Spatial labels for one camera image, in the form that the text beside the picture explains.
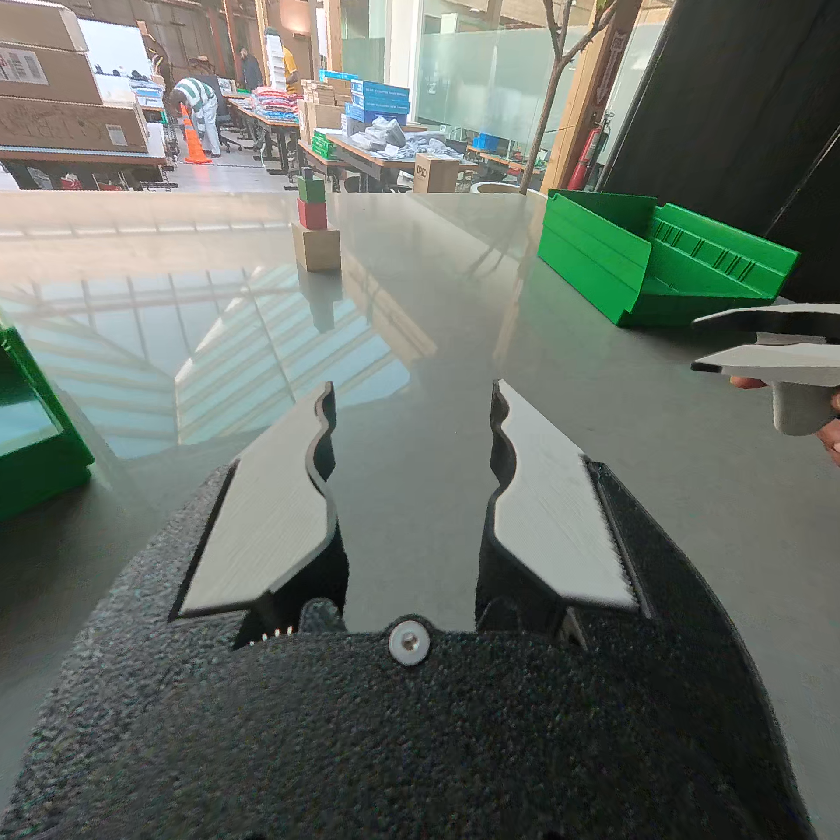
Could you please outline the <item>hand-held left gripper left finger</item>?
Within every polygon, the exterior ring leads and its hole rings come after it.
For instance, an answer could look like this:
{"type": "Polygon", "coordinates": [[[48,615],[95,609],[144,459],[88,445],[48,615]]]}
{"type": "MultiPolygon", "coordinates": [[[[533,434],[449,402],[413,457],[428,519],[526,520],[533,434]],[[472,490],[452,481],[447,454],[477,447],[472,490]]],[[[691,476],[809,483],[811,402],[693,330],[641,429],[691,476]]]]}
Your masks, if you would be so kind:
{"type": "Polygon", "coordinates": [[[350,563],[328,480],[333,383],[325,381],[234,459],[207,516],[170,622],[244,613],[235,648],[295,634],[310,602],[343,619],[350,563]]]}

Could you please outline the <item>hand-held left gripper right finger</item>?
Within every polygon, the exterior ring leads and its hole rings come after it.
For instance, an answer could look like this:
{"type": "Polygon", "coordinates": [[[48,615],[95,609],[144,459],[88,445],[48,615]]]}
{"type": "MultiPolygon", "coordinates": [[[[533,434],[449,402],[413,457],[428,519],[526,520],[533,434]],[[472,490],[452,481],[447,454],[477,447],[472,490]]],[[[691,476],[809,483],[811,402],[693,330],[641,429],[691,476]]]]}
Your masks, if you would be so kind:
{"type": "Polygon", "coordinates": [[[476,583],[478,633],[557,639],[574,611],[640,616],[594,463],[507,381],[492,386],[490,469],[476,583]]]}

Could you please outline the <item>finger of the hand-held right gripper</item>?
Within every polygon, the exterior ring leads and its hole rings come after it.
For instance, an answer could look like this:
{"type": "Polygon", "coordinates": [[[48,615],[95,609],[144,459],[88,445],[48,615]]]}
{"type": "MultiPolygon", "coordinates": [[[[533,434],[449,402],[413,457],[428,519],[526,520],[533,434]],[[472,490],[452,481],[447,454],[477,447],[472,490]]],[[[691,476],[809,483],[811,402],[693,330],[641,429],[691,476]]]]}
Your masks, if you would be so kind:
{"type": "Polygon", "coordinates": [[[773,425],[812,435],[835,417],[839,348],[827,343],[743,344],[694,360],[691,370],[760,380],[772,391],[773,425]]]}
{"type": "Polygon", "coordinates": [[[734,308],[692,322],[693,329],[721,329],[776,335],[839,339],[837,303],[792,303],[771,307],[734,308]]]}

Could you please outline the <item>green plastic bin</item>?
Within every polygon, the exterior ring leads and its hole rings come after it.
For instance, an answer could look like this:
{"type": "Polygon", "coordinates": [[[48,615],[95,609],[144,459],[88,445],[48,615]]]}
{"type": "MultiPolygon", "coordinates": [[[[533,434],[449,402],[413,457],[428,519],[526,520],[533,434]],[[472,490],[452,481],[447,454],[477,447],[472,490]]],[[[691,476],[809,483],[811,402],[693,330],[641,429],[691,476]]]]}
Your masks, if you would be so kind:
{"type": "Polygon", "coordinates": [[[16,328],[1,325],[1,521],[89,481],[94,456],[16,328]]]}
{"type": "Polygon", "coordinates": [[[550,191],[539,257],[622,329],[772,303],[800,253],[651,196],[550,191]]]}

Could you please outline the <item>large plain wooden cube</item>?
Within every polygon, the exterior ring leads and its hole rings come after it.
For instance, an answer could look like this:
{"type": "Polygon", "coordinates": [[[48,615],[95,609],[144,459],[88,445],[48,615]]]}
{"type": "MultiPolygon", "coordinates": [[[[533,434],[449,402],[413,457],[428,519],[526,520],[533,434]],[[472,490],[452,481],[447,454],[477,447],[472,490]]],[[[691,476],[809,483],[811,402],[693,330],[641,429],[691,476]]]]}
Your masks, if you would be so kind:
{"type": "Polygon", "coordinates": [[[336,227],[309,229],[291,224],[295,257],[306,271],[321,273],[341,269],[340,231],[336,227]]]}

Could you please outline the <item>black fabric room divider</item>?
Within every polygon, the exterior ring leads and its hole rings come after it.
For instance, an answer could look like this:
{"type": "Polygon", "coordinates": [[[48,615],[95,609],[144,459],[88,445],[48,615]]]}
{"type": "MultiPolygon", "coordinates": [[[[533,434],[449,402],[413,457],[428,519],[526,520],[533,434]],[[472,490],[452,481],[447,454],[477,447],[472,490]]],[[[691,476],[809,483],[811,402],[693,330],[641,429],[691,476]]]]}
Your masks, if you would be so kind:
{"type": "Polygon", "coordinates": [[[599,187],[800,253],[782,296],[838,303],[839,2],[677,2],[599,187]]]}

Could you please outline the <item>red fire extinguisher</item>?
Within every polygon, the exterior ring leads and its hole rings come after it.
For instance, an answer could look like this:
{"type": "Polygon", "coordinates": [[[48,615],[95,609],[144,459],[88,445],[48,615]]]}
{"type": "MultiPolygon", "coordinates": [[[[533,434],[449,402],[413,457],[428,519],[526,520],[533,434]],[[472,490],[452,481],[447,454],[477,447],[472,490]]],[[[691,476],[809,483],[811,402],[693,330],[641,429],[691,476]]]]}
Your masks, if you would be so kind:
{"type": "Polygon", "coordinates": [[[567,189],[571,191],[583,191],[585,189],[603,145],[608,140],[612,119],[613,113],[606,112],[601,121],[590,131],[567,189]]]}

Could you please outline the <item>wooden pillar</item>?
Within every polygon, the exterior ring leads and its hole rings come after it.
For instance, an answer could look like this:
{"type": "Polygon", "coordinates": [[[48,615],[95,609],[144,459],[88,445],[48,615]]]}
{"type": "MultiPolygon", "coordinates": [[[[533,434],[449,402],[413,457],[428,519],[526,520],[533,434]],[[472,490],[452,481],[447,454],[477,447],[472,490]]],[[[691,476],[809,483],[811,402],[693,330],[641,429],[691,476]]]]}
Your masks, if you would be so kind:
{"type": "Polygon", "coordinates": [[[602,28],[576,57],[574,75],[541,183],[541,192],[564,189],[573,177],[592,131],[600,124],[613,90],[641,1],[613,2],[602,28]]]}

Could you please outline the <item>thin metal pole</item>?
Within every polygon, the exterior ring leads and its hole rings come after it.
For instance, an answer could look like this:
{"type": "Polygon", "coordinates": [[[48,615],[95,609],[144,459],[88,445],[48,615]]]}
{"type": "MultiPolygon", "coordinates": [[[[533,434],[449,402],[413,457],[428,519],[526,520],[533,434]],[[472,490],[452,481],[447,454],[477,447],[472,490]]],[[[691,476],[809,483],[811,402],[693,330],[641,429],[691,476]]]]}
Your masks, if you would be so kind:
{"type": "Polygon", "coordinates": [[[568,50],[565,50],[565,41],[568,34],[569,20],[571,16],[572,1],[562,2],[561,16],[558,22],[554,13],[554,2],[543,1],[543,10],[547,21],[547,29],[551,38],[553,48],[553,63],[549,75],[549,82],[539,115],[537,128],[535,129],[530,152],[526,161],[525,169],[521,175],[519,192],[527,194],[532,174],[541,149],[543,135],[547,129],[550,112],[555,100],[561,76],[565,68],[572,62],[572,59],[582,53],[585,48],[600,34],[603,29],[612,22],[620,1],[596,1],[591,9],[591,21],[587,32],[568,50]]]}

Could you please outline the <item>printed cardboard box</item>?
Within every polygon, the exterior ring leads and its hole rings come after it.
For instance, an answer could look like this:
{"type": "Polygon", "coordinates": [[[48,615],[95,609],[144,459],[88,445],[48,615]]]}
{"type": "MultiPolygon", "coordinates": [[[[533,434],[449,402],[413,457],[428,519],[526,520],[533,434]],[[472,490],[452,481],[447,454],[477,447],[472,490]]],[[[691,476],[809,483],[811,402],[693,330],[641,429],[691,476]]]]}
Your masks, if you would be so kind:
{"type": "Polygon", "coordinates": [[[413,192],[455,193],[460,172],[460,160],[417,153],[413,171],[413,192]]]}

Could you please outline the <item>wooden table with clutter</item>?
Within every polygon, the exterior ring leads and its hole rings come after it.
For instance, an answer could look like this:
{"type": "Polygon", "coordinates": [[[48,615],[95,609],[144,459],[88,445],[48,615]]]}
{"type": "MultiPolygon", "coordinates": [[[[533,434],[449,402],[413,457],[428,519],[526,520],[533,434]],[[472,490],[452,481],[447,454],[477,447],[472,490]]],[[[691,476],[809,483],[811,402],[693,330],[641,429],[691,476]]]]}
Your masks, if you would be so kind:
{"type": "MultiPolygon", "coordinates": [[[[339,161],[325,161],[312,153],[310,143],[300,140],[298,142],[299,148],[309,165],[325,174],[331,171],[343,172],[346,175],[357,174],[360,177],[359,190],[362,193],[407,191],[407,179],[411,177],[413,181],[414,162],[383,161],[373,157],[372,154],[356,150],[350,145],[349,138],[341,133],[324,132],[332,135],[332,139],[340,147],[341,159],[339,161]]],[[[457,151],[464,153],[456,190],[458,190],[459,185],[470,187],[476,174],[480,171],[480,164],[466,159],[465,144],[455,146],[453,141],[446,140],[446,142],[457,151]]]]}

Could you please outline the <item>orange traffic cone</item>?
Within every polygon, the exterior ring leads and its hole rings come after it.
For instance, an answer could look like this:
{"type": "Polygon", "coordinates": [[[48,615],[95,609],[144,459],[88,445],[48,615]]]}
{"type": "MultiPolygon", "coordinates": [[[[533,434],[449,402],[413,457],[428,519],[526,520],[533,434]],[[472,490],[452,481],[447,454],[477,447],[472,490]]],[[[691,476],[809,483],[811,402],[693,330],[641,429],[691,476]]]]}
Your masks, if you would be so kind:
{"type": "Polygon", "coordinates": [[[186,105],[181,103],[180,110],[187,147],[187,154],[185,155],[184,162],[190,165],[211,164],[212,158],[203,149],[202,142],[194,129],[193,121],[190,118],[186,105]]]}

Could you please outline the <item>long table with folded clothes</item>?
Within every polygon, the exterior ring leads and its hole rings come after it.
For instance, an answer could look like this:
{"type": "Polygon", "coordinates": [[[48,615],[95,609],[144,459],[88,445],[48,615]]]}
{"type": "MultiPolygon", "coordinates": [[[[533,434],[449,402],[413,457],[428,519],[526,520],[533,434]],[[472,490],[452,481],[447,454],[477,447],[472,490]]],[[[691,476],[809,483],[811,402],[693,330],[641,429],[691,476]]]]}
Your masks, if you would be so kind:
{"type": "Polygon", "coordinates": [[[224,99],[252,140],[254,160],[269,175],[282,175],[293,181],[301,171],[298,122],[270,119],[253,110],[244,97],[224,95],[224,99]]]}

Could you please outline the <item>pile of grey bagged clothes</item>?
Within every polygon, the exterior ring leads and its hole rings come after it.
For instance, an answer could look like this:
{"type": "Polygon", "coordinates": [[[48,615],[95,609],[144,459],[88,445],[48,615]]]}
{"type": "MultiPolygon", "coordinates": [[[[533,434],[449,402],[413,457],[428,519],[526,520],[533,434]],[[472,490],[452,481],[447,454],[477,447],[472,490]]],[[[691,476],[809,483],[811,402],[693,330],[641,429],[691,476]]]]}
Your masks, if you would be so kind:
{"type": "Polygon", "coordinates": [[[406,132],[394,119],[376,118],[373,123],[349,136],[356,150],[383,161],[414,162],[418,154],[436,160],[461,161],[464,153],[447,144],[439,131],[406,132]]]}

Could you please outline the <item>wooden work table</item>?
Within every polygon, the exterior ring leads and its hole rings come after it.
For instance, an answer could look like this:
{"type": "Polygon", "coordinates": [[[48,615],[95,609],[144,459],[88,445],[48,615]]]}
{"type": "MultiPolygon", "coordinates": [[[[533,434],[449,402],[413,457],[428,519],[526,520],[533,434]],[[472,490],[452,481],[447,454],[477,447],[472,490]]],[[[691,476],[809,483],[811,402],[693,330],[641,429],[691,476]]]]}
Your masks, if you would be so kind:
{"type": "Polygon", "coordinates": [[[164,183],[164,172],[174,170],[166,157],[125,152],[91,150],[52,150],[38,147],[2,145],[2,165],[22,189],[36,189],[38,184],[29,170],[37,170],[49,178],[51,187],[61,189],[61,179],[68,174],[77,177],[80,189],[97,191],[98,176],[112,178],[127,189],[142,191],[145,185],[164,183]]]}

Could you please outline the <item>stack of folded clothes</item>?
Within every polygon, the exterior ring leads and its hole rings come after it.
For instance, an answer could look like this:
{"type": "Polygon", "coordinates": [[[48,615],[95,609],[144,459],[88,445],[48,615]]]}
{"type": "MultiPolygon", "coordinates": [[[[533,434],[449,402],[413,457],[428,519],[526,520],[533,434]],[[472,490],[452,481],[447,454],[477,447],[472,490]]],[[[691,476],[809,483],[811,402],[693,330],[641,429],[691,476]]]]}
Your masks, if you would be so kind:
{"type": "Polygon", "coordinates": [[[257,87],[250,92],[253,110],[272,122],[298,123],[301,90],[257,87]]]}

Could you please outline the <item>stack of flat cardboard boxes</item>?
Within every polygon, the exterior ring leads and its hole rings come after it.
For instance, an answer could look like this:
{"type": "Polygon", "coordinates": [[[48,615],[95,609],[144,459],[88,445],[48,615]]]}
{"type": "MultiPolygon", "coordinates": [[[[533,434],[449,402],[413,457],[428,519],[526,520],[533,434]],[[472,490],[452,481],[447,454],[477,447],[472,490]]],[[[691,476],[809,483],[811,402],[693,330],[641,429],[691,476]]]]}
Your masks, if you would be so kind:
{"type": "Polygon", "coordinates": [[[309,143],[316,130],[342,132],[344,106],[352,101],[351,79],[301,80],[299,103],[301,138],[309,143]]]}

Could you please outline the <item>stack of blue boxes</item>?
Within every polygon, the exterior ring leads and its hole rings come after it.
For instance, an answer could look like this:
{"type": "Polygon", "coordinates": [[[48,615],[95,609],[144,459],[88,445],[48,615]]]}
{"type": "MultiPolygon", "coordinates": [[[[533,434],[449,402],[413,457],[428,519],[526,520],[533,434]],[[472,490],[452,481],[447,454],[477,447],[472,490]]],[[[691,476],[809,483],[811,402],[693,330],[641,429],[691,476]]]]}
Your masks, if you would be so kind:
{"type": "Polygon", "coordinates": [[[319,80],[333,89],[336,99],[343,96],[343,111],[349,118],[372,123],[383,117],[397,121],[402,127],[407,125],[411,109],[408,89],[325,69],[320,69],[319,80]]]}

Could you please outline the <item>large scribbled cardboard box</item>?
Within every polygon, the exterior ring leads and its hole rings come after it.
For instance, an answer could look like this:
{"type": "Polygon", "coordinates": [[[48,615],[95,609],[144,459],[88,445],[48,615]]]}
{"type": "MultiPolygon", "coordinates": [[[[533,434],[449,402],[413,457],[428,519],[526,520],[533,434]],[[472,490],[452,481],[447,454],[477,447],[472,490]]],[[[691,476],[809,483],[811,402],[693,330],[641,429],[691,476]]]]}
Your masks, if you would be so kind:
{"type": "Polygon", "coordinates": [[[128,103],[1,98],[1,144],[50,150],[145,153],[143,114],[128,103]]]}

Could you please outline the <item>small plain cardboard box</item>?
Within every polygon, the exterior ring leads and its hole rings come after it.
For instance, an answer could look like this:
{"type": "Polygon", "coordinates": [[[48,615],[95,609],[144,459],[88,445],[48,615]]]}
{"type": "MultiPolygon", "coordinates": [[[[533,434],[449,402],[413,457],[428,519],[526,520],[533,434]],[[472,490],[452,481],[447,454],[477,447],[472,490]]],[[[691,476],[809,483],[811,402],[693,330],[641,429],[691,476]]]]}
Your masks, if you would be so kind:
{"type": "Polygon", "coordinates": [[[77,16],[58,3],[1,1],[1,42],[78,54],[88,52],[77,16]]]}

